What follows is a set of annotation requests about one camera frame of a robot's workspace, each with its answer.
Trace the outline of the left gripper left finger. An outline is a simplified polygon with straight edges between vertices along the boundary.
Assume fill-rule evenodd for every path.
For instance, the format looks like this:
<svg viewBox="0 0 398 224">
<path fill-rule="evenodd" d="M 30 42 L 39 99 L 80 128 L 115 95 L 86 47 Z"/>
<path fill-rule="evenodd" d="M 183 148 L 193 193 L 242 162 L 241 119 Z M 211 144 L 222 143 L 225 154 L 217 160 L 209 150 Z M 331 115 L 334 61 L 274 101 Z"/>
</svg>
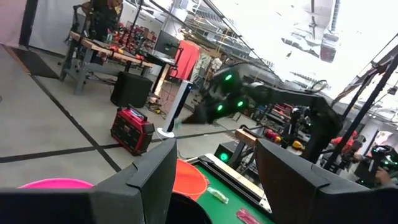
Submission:
<svg viewBox="0 0 398 224">
<path fill-rule="evenodd" d="M 0 224 L 165 224 L 177 163 L 167 139 L 87 189 L 0 189 Z"/>
</svg>

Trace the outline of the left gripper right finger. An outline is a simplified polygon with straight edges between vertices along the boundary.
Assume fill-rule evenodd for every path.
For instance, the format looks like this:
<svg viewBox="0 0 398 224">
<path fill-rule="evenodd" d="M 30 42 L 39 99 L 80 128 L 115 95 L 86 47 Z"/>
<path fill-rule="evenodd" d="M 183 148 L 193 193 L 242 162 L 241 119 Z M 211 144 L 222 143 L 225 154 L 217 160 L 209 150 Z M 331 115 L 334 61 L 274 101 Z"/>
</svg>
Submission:
<svg viewBox="0 0 398 224">
<path fill-rule="evenodd" d="M 398 224 L 398 187 L 369 189 L 265 139 L 256 165 L 276 224 Z"/>
</svg>

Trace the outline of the green candy clear wrapper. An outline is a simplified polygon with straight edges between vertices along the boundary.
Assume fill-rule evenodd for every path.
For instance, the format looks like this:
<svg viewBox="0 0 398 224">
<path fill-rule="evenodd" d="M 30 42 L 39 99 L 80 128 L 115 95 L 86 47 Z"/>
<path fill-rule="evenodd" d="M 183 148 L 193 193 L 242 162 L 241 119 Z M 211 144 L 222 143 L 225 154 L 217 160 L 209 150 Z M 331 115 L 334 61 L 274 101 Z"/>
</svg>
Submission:
<svg viewBox="0 0 398 224">
<path fill-rule="evenodd" d="M 212 196 L 214 196 L 215 198 L 217 198 L 220 202 L 224 203 L 224 204 L 228 204 L 229 203 L 229 198 L 227 196 L 225 196 L 221 191 L 214 189 L 212 187 L 208 187 L 207 191 L 212 194 Z"/>
</svg>

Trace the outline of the pink halloween bucket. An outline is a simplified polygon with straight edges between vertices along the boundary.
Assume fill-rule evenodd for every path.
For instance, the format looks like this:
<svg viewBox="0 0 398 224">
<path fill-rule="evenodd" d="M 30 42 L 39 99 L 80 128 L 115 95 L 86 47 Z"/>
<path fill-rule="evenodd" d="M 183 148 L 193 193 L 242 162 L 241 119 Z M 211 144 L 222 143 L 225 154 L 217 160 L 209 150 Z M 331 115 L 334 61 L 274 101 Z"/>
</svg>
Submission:
<svg viewBox="0 0 398 224">
<path fill-rule="evenodd" d="M 51 178 L 42 179 L 22 185 L 21 188 L 27 189 L 84 189 L 94 185 L 83 180 L 71 178 Z"/>
</svg>

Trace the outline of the orange halloween bucket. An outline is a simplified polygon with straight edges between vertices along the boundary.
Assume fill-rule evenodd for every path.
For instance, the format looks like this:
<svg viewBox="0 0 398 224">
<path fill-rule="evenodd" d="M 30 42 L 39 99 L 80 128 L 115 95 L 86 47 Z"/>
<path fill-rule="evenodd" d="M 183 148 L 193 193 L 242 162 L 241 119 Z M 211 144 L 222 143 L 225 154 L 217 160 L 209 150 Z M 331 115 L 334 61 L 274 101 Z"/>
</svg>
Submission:
<svg viewBox="0 0 398 224">
<path fill-rule="evenodd" d="M 177 159 L 173 192 L 197 201 L 207 190 L 205 176 L 193 165 Z"/>
</svg>

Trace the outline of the red flat candy packet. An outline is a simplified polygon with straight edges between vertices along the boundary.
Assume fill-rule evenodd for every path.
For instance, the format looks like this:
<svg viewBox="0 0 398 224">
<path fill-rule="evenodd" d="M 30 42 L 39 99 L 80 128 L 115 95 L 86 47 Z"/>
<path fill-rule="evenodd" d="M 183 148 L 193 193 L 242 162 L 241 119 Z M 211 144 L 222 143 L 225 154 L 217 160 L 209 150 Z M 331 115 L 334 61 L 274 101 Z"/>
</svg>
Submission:
<svg viewBox="0 0 398 224">
<path fill-rule="evenodd" d="M 236 212 L 236 216 L 240 219 L 244 224 L 260 224 L 260 222 L 245 208 L 240 208 Z"/>
</svg>

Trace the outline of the tower fan white base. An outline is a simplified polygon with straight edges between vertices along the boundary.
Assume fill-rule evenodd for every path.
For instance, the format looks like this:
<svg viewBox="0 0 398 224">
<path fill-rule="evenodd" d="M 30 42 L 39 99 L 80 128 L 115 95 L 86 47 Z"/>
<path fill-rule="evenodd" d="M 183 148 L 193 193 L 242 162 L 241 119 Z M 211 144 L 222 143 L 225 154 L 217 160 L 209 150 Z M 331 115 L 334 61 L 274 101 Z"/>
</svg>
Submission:
<svg viewBox="0 0 398 224">
<path fill-rule="evenodd" d="M 180 84 L 177 94 L 175 95 L 174 101 L 166 115 L 165 123 L 161 128 L 157 128 L 156 134 L 161 141 L 167 138 L 174 138 L 173 128 L 175 125 L 175 119 L 179 116 L 185 101 L 187 99 L 190 90 L 192 89 L 193 83 L 190 81 L 183 80 Z"/>
</svg>

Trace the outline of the person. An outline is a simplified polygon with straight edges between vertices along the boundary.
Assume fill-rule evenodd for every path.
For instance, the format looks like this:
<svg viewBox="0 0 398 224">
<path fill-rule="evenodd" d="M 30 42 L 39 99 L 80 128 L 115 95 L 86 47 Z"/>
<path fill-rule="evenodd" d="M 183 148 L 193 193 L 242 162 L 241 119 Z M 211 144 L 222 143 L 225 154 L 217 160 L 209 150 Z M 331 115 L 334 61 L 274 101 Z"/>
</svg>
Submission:
<svg viewBox="0 0 398 224">
<path fill-rule="evenodd" d="M 220 70 L 223 66 L 223 64 L 225 63 L 226 59 L 227 59 L 227 55 L 225 53 L 222 53 L 220 57 L 218 58 L 214 58 L 211 61 L 211 71 L 213 73 L 217 72 L 218 70 Z"/>
</svg>

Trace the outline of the black box green light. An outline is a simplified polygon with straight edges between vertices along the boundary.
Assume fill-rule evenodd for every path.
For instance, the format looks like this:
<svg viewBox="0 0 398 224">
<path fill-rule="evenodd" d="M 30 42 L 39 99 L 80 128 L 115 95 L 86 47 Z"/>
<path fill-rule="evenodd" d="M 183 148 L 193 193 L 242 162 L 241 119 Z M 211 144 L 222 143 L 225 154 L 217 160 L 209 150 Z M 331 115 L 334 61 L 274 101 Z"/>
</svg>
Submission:
<svg viewBox="0 0 398 224">
<path fill-rule="evenodd" d="M 232 158 L 237 146 L 238 143 L 236 141 L 220 143 L 214 153 L 214 156 L 222 162 L 227 163 Z"/>
</svg>

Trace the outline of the red hanging cloth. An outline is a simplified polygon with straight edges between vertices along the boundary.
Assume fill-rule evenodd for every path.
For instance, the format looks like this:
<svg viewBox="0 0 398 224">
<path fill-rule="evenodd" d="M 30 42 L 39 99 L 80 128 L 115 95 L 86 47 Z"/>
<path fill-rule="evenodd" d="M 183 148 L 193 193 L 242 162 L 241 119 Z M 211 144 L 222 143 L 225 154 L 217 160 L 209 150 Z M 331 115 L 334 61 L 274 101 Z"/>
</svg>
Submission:
<svg viewBox="0 0 398 224">
<path fill-rule="evenodd" d="M 200 56 L 200 47 L 189 40 L 181 40 L 180 48 L 183 50 L 177 51 L 177 56 L 180 56 L 180 60 L 177 62 L 177 69 L 172 70 L 170 73 L 171 77 L 188 80 L 193 67 Z"/>
</svg>

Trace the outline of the red black power station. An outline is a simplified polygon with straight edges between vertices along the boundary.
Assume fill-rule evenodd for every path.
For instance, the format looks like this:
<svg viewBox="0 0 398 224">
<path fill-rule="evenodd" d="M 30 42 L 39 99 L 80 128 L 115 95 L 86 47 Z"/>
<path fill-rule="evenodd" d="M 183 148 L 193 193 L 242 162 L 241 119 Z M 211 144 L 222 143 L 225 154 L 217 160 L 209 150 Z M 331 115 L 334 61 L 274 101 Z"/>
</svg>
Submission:
<svg viewBox="0 0 398 224">
<path fill-rule="evenodd" d="M 111 136 L 133 156 L 147 152 L 154 132 L 154 124 L 132 106 L 117 109 L 110 129 Z"/>
</svg>

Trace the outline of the black cube case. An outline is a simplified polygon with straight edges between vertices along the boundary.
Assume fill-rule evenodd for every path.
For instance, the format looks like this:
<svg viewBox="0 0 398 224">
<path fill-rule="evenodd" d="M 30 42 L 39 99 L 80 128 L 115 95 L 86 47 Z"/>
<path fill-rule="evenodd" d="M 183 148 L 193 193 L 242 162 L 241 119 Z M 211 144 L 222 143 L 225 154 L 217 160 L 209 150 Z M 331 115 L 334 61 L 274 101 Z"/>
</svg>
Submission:
<svg viewBox="0 0 398 224">
<path fill-rule="evenodd" d="M 111 102 L 119 107 L 144 107 L 153 82 L 140 75 L 119 72 L 111 94 Z"/>
</svg>

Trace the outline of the person's hand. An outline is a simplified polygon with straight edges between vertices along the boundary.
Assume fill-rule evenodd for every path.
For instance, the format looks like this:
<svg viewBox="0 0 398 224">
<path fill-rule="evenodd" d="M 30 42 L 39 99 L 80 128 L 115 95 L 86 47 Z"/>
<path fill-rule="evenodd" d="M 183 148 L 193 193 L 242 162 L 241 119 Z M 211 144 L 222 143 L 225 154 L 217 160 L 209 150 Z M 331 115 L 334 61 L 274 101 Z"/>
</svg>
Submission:
<svg viewBox="0 0 398 224">
<path fill-rule="evenodd" d="M 391 187 L 398 189 L 398 185 L 392 181 L 389 173 L 382 167 L 377 168 L 375 178 L 380 183 L 381 187 Z"/>
</svg>

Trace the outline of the green table mat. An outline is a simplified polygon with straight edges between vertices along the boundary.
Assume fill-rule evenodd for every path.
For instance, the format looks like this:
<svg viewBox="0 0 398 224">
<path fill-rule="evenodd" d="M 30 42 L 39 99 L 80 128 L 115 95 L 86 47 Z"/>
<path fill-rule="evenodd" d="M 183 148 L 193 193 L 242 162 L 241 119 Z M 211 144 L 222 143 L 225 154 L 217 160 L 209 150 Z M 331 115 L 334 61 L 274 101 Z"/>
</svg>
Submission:
<svg viewBox="0 0 398 224">
<path fill-rule="evenodd" d="M 236 212 L 240 208 L 245 208 L 249 211 L 260 224 L 275 224 L 274 221 L 267 218 L 259 210 L 256 210 L 249 202 L 245 201 L 202 166 L 195 165 L 195 167 L 209 180 L 210 187 L 221 191 L 229 198 L 227 205 L 220 202 L 208 191 L 198 198 L 197 202 L 207 212 L 213 224 L 244 224 L 236 216 Z"/>
</svg>

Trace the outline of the dark floor mat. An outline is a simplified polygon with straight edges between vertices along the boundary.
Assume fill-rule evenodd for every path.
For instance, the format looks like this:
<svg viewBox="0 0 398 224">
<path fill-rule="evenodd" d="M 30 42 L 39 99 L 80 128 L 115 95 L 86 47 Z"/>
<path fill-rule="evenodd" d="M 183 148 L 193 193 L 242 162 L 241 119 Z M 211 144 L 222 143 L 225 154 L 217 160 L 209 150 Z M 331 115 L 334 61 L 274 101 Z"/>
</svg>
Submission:
<svg viewBox="0 0 398 224">
<path fill-rule="evenodd" d="M 31 75 L 58 79 L 58 75 L 35 52 L 15 48 L 12 51 Z"/>
</svg>

